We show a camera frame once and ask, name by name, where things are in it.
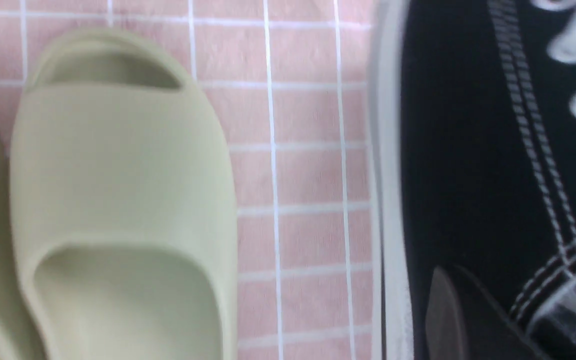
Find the floor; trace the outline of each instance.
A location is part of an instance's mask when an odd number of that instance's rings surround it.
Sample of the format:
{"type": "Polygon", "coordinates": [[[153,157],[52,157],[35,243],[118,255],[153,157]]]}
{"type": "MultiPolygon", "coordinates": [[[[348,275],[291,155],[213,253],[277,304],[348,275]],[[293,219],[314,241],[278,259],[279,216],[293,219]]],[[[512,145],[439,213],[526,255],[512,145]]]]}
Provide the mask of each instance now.
{"type": "Polygon", "coordinates": [[[239,360],[370,360],[365,92],[374,0],[0,0],[0,136],[53,38],[121,27],[217,111],[238,200],[239,360]]]}

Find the black sneaker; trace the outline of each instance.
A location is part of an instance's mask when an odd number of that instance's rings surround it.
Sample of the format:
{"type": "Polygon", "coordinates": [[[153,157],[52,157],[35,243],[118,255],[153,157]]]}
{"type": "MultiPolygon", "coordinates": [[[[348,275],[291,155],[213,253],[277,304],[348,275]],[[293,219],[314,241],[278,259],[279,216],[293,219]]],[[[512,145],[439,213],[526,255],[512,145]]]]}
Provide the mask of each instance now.
{"type": "Polygon", "coordinates": [[[374,359],[576,359],[576,0],[377,13],[374,359]]]}

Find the white stitching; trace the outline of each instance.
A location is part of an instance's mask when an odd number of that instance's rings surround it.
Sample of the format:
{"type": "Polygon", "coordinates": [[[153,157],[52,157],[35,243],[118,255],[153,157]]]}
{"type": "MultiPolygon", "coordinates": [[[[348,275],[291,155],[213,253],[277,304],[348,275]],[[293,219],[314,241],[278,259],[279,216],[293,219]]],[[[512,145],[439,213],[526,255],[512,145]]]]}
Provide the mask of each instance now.
{"type": "MultiPolygon", "coordinates": [[[[570,258],[570,260],[572,260],[573,263],[576,262],[576,255],[574,255],[573,257],[570,258]]],[[[552,273],[551,276],[548,276],[548,278],[546,278],[546,280],[543,281],[543,283],[537,287],[537,289],[535,289],[532,294],[530,295],[530,297],[528,297],[528,299],[526,299],[526,301],[524,301],[523,305],[519,308],[517,315],[515,316],[515,321],[521,321],[522,317],[524,316],[524,313],[526,312],[526,309],[528,308],[528,306],[530,306],[530,304],[532,303],[533,300],[535,300],[535,298],[544,290],[546,289],[546,287],[548,286],[548,284],[550,284],[551,282],[553,282],[553,280],[555,280],[557,278],[558,275],[560,275],[560,273],[562,273],[562,271],[564,271],[564,266],[560,266],[556,269],[556,271],[554,271],[552,273]]]]}
{"type": "Polygon", "coordinates": [[[524,71],[519,71],[517,73],[517,69],[515,68],[515,64],[512,61],[508,61],[508,59],[512,59],[508,52],[512,53],[513,47],[510,43],[511,34],[507,32],[507,23],[503,18],[503,12],[497,11],[500,10],[501,7],[496,3],[496,0],[489,0],[488,1],[488,8],[490,14],[492,16],[492,22],[494,25],[494,34],[497,39],[500,57],[502,59],[502,68],[503,73],[505,74],[506,84],[508,86],[508,90],[510,91],[510,98],[512,99],[513,105],[512,109],[514,110],[515,117],[517,123],[519,124],[519,132],[521,132],[521,141],[523,142],[523,146],[526,149],[526,153],[528,154],[528,158],[530,159],[530,164],[532,166],[532,172],[534,174],[535,179],[537,180],[537,184],[541,191],[541,197],[546,205],[546,210],[548,212],[548,216],[550,217],[550,223],[553,227],[555,238],[557,239],[557,248],[560,253],[561,259],[563,263],[567,266],[565,270],[566,275],[572,277],[572,273],[570,272],[570,262],[565,250],[564,246],[564,239],[562,237],[562,231],[560,224],[557,220],[557,215],[555,213],[553,202],[551,200],[551,194],[546,184],[546,180],[544,179],[544,174],[542,171],[541,163],[537,157],[537,153],[535,152],[535,145],[533,144],[532,138],[532,130],[530,129],[528,119],[524,116],[524,104],[522,100],[522,93],[516,92],[514,89],[518,89],[517,86],[517,75],[519,78],[522,76],[525,77],[524,71]]]}
{"type": "Polygon", "coordinates": [[[546,128],[544,127],[542,115],[539,106],[537,105],[537,99],[535,98],[535,94],[532,92],[532,79],[529,72],[530,66],[528,66],[528,62],[526,62],[526,53],[524,52],[522,37],[519,32],[519,19],[517,19],[515,3],[512,0],[502,0],[502,3],[505,4],[502,8],[502,11],[505,11],[505,14],[503,14],[502,17],[507,23],[506,30],[510,30],[510,37],[515,40],[510,41],[510,47],[513,48],[512,54],[516,59],[518,68],[522,69],[519,71],[519,78],[524,81],[521,81],[519,84],[521,85],[524,98],[526,99],[526,105],[530,110],[530,116],[533,119],[532,125],[537,133],[537,139],[541,146],[541,150],[544,153],[546,167],[555,183],[557,194],[561,201],[561,207],[563,208],[566,219],[570,225],[570,232],[572,233],[573,241],[576,246],[576,220],[572,214],[572,209],[570,208],[569,198],[564,189],[562,177],[560,176],[556,162],[553,158],[553,151],[551,150],[551,145],[548,141],[546,128]]]}

